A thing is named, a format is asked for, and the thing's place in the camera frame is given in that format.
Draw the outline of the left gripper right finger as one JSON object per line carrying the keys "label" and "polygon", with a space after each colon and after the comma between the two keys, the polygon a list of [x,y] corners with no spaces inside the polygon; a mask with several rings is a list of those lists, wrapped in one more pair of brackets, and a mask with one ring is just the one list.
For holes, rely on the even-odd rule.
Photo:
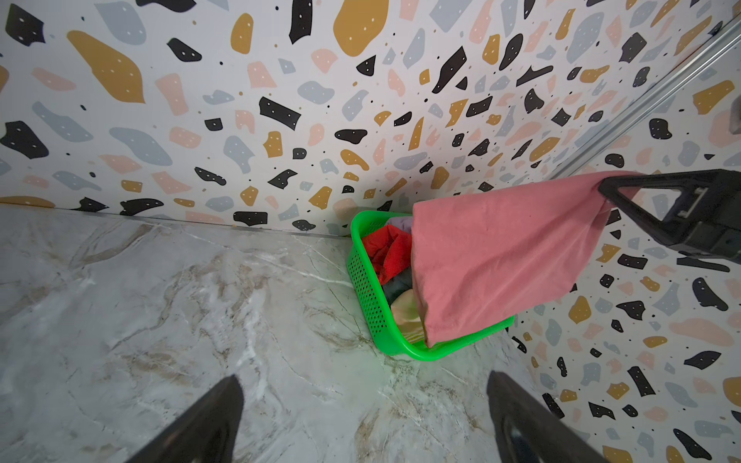
{"label": "left gripper right finger", "polygon": [[501,461],[606,460],[507,374],[490,372],[486,393]]}

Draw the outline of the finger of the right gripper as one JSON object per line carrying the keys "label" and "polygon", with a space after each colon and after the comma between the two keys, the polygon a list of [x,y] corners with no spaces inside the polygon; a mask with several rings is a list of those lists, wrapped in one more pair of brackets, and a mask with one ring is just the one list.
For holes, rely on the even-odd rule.
{"label": "finger of the right gripper", "polygon": [[[658,218],[628,197],[642,190],[679,193]],[[723,169],[608,177],[597,191],[657,243],[687,257],[740,262],[740,174]]]}

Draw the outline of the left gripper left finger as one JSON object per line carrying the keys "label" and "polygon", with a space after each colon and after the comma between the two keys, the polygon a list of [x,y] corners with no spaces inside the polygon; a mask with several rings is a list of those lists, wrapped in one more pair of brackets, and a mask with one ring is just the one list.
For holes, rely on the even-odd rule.
{"label": "left gripper left finger", "polygon": [[243,407],[239,380],[227,376],[129,460],[231,462]]}

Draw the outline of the dusty pink t shirt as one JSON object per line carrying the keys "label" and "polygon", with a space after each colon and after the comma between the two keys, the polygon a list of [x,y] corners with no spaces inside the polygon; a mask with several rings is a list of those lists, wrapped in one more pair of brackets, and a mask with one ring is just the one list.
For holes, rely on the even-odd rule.
{"label": "dusty pink t shirt", "polygon": [[478,333],[565,296],[612,204],[597,172],[414,204],[411,267],[426,345]]}

